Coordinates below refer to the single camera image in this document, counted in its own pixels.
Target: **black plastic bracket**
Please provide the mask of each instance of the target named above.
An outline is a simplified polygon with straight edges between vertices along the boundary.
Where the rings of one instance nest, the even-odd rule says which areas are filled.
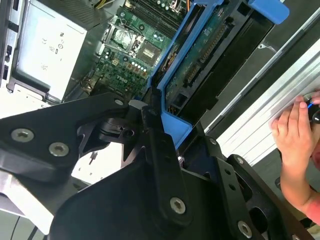
[[[41,182],[64,181],[95,126],[108,118],[124,117],[128,108],[119,96],[106,93],[0,119],[0,168]],[[25,142],[14,139],[18,129],[27,129],[33,137]],[[65,144],[67,154],[54,156],[53,143]]]

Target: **black mounting arm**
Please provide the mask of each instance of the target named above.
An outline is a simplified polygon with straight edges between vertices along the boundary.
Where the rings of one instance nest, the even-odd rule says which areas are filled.
[[[155,88],[144,102],[106,93],[1,119],[0,192],[50,240],[313,239],[199,125],[178,151],[181,168],[160,97]],[[78,159],[110,142],[124,146],[121,170],[70,190]]]

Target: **cable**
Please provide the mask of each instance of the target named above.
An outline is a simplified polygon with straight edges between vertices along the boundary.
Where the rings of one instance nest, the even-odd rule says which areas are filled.
[[[13,239],[13,237],[14,237],[14,233],[15,233],[15,230],[16,230],[16,227],[17,227],[17,224],[18,224],[18,222],[19,222],[19,219],[20,219],[20,216],[18,217],[18,219],[17,219],[17,220],[16,220],[16,222],[15,222],[15,225],[14,225],[13,230],[12,230],[12,233],[11,233],[10,240],[12,240],[12,239]]]

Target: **hand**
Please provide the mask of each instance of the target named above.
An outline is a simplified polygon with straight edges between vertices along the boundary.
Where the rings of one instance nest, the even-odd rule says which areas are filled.
[[[312,103],[313,104],[320,104],[320,90],[316,91],[312,95]]]
[[[282,164],[293,171],[305,171],[320,131],[312,132],[307,104],[302,96],[296,98],[292,109],[286,109],[279,119],[273,121],[271,129],[282,153]]]

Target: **blue handle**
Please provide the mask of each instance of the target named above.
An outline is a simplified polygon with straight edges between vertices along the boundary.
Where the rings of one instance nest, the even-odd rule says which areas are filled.
[[[289,8],[279,0],[249,0],[248,4],[274,24],[281,24],[290,13]]]

